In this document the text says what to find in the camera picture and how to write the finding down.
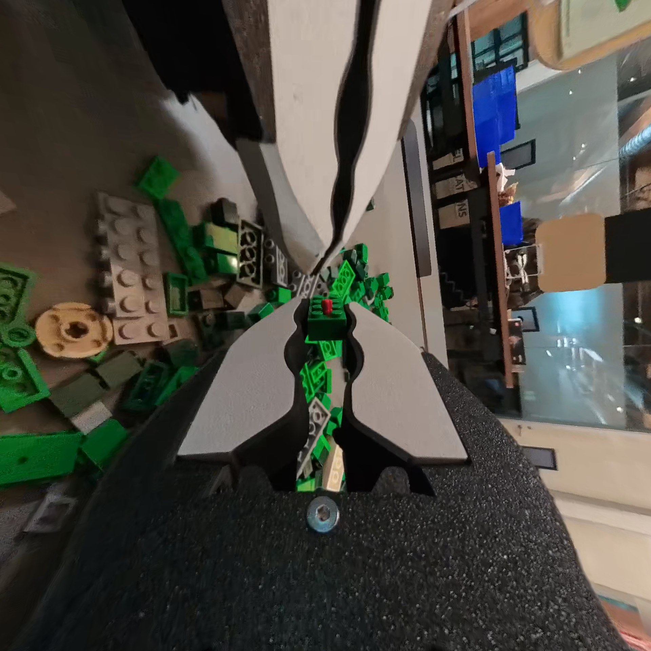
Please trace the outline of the round wooden rimmed panel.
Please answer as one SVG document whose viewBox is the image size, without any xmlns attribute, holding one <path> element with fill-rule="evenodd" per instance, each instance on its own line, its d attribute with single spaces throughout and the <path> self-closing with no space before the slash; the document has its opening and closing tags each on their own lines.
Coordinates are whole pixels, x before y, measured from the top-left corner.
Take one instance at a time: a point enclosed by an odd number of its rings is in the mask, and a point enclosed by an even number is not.
<svg viewBox="0 0 651 651">
<path fill-rule="evenodd" d="M 528 1 L 528 27 L 539 60 L 573 70 L 650 36 L 649 1 Z"/>
</svg>

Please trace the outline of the beige toy brick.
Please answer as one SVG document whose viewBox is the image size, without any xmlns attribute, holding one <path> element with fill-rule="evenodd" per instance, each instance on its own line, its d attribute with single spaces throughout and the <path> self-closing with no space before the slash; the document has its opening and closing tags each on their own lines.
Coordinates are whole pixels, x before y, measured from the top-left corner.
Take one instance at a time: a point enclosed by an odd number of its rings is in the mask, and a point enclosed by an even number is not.
<svg viewBox="0 0 651 651">
<path fill-rule="evenodd" d="M 344 482 L 344 453 L 338 444 L 334 444 L 323 467 L 322 488 L 327 492 L 338 493 Z"/>
</svg>

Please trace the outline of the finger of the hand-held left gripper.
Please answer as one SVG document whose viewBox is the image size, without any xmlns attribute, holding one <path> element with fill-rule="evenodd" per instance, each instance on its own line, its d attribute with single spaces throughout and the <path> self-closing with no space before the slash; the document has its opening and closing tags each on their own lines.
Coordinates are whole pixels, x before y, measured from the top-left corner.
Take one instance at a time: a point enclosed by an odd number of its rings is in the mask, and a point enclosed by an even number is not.
<svg viewBox="0 0 651 651">
<path fill-rule="evenodd" d="M 433 1 L 361 3 L 354 54 L 335 111 L 333 237 L 317 271 L 354 232 L 385 175 L 403 119 L 411 112 L 422 44 L 433 30 Z"/>
<path fill-rule="evenodd" d="M 236 149 L 275 243 L 318 272 L 369 203 L 369 2 L 237 1 L 236 48 L 262 128 Z"/>
</svg>

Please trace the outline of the tan round toy plate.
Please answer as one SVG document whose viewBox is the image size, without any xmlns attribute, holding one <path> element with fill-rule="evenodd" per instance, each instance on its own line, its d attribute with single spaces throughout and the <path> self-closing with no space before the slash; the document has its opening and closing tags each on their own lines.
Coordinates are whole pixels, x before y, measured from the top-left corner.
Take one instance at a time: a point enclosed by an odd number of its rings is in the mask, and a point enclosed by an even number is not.
<svg viewBox="0 0 651 651">
<path fill-rule="evenodd" d="M 43 352 L 57 359 L 89 359 L 113 341 L 111 320 L 84 303 L 54 305 L 37 318 L 34 329 Z"/>
</svg>

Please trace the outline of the glass partition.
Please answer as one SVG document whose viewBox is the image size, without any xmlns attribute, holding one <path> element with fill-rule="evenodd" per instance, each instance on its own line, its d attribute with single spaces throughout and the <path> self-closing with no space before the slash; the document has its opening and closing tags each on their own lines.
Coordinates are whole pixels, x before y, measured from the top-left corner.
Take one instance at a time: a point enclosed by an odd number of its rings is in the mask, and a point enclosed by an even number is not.
<svg viewBox="0 0 651 651">
<path fill-rule="evenodd" d="M 650 109 L 650 39 L 569 72 L 534 60 L 516 76 L 520 129 L 535 146 L 515 173 L 525 219 L 614 216 L 650 208 L 650 145 L 618 157 L 624 131 Z M 520 415 L 564 425 L 650 427 L 650 281 L 542 294 L 524 335 Z"/>
</svg>

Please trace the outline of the dark grey toy plate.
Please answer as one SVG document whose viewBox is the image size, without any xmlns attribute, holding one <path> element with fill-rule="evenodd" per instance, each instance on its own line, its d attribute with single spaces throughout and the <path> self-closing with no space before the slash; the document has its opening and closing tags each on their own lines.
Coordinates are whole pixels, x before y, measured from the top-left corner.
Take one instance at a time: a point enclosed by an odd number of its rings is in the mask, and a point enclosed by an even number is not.
<svg viewBox="0 0 651 651">
<path fill-rule="evenodd" d="M 268 237 L 265 237 L 263 245 L 263 270 L 265 281 L 268 284 L 287 288 L 289 279 L 287 257 Z"/>
</svg>

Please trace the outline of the green sloped toy brick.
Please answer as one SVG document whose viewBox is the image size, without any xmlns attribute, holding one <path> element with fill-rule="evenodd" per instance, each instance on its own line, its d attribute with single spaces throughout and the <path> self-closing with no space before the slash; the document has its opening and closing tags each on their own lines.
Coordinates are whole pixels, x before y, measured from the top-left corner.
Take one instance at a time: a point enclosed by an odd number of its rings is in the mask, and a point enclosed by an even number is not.
<svg viewBox="0 0 651 651">
<path fill-rule="evenodd" d="M 79 460 L 104 471 L 125 443 L 129 430 L 116 419 L 107 419 L 89 432 L 79 448 Z"/>
</svg>

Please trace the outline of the small green toy tile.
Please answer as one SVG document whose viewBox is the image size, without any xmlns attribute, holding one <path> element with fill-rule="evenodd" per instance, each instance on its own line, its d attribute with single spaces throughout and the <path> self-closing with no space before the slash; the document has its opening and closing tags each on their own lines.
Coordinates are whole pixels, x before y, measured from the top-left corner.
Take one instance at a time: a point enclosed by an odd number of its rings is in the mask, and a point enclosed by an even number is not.
<svg viewBox="0 0 651 651">
<path fill-rule="evenodd" d="M 187 317 L 190 313 L 188 277 L 182 273 L 165 272 L 163 282 L 167 315 L 173 318 Z"/>
</svg>

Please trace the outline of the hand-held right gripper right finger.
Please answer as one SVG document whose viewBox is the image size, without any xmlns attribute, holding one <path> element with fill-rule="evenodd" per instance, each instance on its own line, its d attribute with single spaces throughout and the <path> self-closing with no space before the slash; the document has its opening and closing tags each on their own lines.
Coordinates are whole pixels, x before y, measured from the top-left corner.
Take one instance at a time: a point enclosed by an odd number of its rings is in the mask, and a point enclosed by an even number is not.
<svg viewBox="0 0 651 651">
<path fill-rule="evenodd" d="M 387 469 L 398 469 L 408 492 L 433 495 L 425 471 L 465 466 L 469 456 L 424 353 L 358 303 L 345 309 L 350 379 L 335 440 L 347 491 L 371 493 Z"/>
</svg>

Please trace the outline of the black framed window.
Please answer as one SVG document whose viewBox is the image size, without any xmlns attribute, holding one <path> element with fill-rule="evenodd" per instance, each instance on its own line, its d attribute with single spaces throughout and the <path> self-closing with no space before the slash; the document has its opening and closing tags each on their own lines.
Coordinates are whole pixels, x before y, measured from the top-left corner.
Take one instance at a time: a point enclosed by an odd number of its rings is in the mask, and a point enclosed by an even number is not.
<svg viewBox="0 0 651 651">
<path fill-rule="evenodd" d="M 476 75 L 499 64 L 511 64 L 516 72 L 525 70 L 529 65 L 527 13 L 472 41 L 471 57 Z"/>
</svg>

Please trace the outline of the green square toy plate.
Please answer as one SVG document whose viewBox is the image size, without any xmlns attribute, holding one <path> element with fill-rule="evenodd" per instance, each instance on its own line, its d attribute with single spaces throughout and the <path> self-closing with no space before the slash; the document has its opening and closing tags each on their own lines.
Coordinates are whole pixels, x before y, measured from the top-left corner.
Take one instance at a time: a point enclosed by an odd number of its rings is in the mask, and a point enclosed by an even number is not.
<svg viewBox="0 0 651 651">
<path fill-rule="evenodd" d="M 164 199 L 179 175 L 167 159 L 157 154 L 138 175 L 134 188 L 149 199 Z"/>
</svg>

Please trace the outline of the green toy plate underside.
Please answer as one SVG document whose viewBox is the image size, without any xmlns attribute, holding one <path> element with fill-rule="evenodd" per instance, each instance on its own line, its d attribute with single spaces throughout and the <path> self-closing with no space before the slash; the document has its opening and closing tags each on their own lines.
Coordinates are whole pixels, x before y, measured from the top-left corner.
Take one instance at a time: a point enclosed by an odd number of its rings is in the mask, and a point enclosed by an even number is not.
<svg viewBox="0 0 651 651">
<path fill-rule="evenodd" d="M 1 346 L 1 410 L 11 413 L 49 396 L 50 390 L 28 352 Z"/>
<path fill-rule="evenodd" d="M 31 293 L 38 280 L 38 274 L 1 263 L 1 326 L 25 320 Z"/>
</svg>

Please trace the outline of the large flat green toy plate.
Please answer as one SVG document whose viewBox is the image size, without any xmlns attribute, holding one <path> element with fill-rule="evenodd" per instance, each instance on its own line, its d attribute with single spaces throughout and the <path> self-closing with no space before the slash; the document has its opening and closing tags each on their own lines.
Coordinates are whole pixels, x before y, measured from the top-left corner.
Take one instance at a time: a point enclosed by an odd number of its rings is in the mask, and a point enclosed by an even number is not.
<svg viewBox="0 0 651 651">
<path fill-rule="evenodd" d="M 1 486 L 69 475 L 85 435 L 78 431 L 1 436 Z"/>
</svg>

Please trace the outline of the large blue storage bin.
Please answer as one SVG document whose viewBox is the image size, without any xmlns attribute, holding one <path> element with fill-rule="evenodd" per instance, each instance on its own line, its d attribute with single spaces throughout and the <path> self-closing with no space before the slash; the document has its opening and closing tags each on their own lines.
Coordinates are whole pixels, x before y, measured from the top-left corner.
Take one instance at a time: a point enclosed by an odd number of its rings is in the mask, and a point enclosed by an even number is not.
<svg viewBox="0 0 651 651">
<path fill-rule="evenodd" d="M 473 86 L 477 161 L 481 169 L 488 166 L 490 152 L 499 164 L 501 146 L 515 138 L 516 108 L 516 72 L 512 65 Z"/>
</svg>

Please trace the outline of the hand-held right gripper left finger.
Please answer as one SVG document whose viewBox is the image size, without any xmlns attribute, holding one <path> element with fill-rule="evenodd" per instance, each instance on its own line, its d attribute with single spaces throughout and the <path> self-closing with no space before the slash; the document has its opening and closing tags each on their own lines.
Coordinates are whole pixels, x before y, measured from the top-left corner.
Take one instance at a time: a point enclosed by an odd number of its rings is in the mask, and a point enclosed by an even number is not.
<svg viewBox="0 0 651 651">
<path fill-rule="evenodd" d="M 251 326 L 225 354 L 177 455 L 262 469 L 274 489 L 295 492 L 309 434 L 300 377 L 310 301 L 294 298 Z"/>
</svg>

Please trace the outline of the wooden shelf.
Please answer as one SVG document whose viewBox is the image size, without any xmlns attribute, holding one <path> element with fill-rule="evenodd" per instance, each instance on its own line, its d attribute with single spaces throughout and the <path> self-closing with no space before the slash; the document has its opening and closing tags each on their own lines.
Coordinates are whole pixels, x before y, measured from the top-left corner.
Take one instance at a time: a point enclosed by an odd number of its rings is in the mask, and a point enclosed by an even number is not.
<svg viewBox="0 0 651 651">
<path fill-rule="evenodd" d="M 495 152 L 487 153 L 487 180 L 490 197 L 490 215 L 492 220 L 493 252 L 495 258 L 495 276 L 497 283 L 496 298 L 493 300 L 493 313 L 499 321 L 499 336 L 504 367 L 505 386 L 514 388 L 514 371 L 509 339 L 509 310 L 507 306 L 507 279 L 505 272 L 505 259 L 502 246 L 502 232 L 500 224 L 498 179 L 495 163 Z"/>
</svg>

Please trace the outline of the long green toy plate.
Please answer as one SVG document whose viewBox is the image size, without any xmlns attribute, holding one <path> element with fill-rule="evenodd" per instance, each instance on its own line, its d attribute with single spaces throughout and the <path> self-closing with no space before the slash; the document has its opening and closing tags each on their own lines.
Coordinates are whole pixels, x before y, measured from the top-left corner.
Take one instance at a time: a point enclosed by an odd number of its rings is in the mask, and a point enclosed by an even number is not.
<svg viewBox="0 0 651 651">
<path fill-rule="evenodd" d="M 180 203 L 171 199 L 154 202 L 164 230 L 175 252 L 178 264 L 191 285 L 208 281 L 208 274 L 198 249 L 194 246 L 189 224 Z"/>
</svg>

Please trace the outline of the dark grey hollow toy brick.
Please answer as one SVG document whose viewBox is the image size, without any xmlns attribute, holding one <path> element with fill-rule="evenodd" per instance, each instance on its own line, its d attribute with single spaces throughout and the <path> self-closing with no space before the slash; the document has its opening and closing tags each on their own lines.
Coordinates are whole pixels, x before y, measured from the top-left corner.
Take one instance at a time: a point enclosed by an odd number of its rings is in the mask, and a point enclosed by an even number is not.
<svg viewBox="0 0 651 651">
<path fill-rule="evenodd" d="M 240 284 L 261 289 L 263 284 L 264 230 L 241 219 L 238 226 L 238 275 Z"/>
</svg>

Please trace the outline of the pile of toy bricks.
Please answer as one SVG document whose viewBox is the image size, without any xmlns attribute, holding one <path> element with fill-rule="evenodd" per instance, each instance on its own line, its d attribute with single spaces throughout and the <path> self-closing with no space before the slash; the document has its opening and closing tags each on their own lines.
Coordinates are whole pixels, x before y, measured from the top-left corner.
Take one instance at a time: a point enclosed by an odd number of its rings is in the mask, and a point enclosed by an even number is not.
<svg viewBox="0 0 651 651">
<path fill-rule="evenodd" d="M 154 204 L 153 208 L 157 216 L 162 275 L 184 274 Z M 388 273 L 377 277 L 367 273 L 369 254 L 365 244 L 342 249 L 341 266 L 325 268 L 319 276 L 308 277 L 298 270 L 289 272 L 287 288 L 268 284 L 263 271 L 262 288 L 255 289 L 237 282 L 239 223 L 236 205 L 221 198 L 210 206 L 208 220 L 190 226 L 194 246 L 208 274 L 207 282 L 190 284 L 188 294 L 188 316 L 194 313 L 204 352 L 220 347 L 224 334 L 246 330 L 293 297 L 336 296 L 344 305 L 358 303 L 389 321 L 386 302 L 395 292 L 389 285 Z M 130 389 L 121 404 L 122 410 L 144 416 L 166 403 L 199 371 L 200 349 L 180 329 L 187 325 L 185 318 L 168 316 L 168 325 L 169 335 L 165 340 L 132 345 L 117 345 L 112 341 L 106 351 L 89 359 L 57 359 L 45 354 L 35 329 L 26 319 L 1 326 L 1 346 L 28 352 L 50 390 L 50 396 L 45 399 L 67 419 L 94 402 L 103 402 L 111 389 L 121 389 L 127 383 Z M 326 396 L 330 399 L 332 391 L 332 371 L 327 362 L 342 355 L 343 340 L 312 341 L 306 337 L 305 343 L 308 357 L 300 377 L 307 404 L 315 396 L 326 404 Z M 342 424 L 342 408 L 332 408 L 330 401 L 330 413 L 330 421 L 312 453 L 311 468 L 306 469 L 311 472 L 296 480 L 297 492 L 323 489 L 323 467 L 335 444 L 334 433 Z M 74 425 L 71 430 L 63 431 L 79 432 Z"/>
</svg>

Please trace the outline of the small blue storage bin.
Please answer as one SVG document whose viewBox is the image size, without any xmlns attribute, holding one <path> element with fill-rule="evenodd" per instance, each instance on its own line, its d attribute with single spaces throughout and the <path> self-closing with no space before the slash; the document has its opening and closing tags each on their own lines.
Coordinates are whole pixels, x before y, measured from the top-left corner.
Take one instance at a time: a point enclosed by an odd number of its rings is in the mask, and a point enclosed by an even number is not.
<svg viewBox="0 0 651 651">
<path fill-rule="evenodd" d="M 516 201 L 499 208 L 501 241 L 505 248 L 515 247 L 524 240 L 521 202 Z"/>
</svg>

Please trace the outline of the silver duct pipe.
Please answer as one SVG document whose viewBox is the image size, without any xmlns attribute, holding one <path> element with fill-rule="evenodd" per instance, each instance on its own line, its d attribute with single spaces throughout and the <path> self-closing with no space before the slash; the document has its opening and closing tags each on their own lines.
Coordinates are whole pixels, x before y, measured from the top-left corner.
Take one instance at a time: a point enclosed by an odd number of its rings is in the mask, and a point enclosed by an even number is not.
<svg viewBox="0 0 651 651">
<path fill-rule="evenodd" d="M 618 157 L 629 159 L 650 145 L 650 109 L 640 115 L 619 139 Z"/>
</svg>

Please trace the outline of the large grey studded toy plate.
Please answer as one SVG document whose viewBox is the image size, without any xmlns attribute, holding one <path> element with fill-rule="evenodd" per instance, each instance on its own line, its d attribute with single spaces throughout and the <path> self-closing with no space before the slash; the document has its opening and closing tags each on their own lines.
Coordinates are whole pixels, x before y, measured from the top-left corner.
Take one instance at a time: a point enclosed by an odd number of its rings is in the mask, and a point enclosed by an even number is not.
<svg viewBox="0 0 651 651">
<path fill-rule="evenodd" d="M 98 286 L 102 312 L 117 345 L 167 339 L 169 325 L 159 256 L 156 212 L 151 205 L 96 194 Z"/>
</svg>

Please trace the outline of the light grey sloped toy brick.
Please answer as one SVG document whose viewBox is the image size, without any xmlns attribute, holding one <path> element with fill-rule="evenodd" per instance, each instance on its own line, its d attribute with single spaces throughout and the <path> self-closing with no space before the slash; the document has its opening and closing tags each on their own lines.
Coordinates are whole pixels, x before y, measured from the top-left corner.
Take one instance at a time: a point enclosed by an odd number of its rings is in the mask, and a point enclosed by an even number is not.
<svg viewBox="0 0 651 651">
<path fill-rule="evenodd" d="M 85 410 L 68 419 L 77 430 L 87 435 L 112 418 L 111 411 L 101 401 L 92 403 Z"/>
</svg>

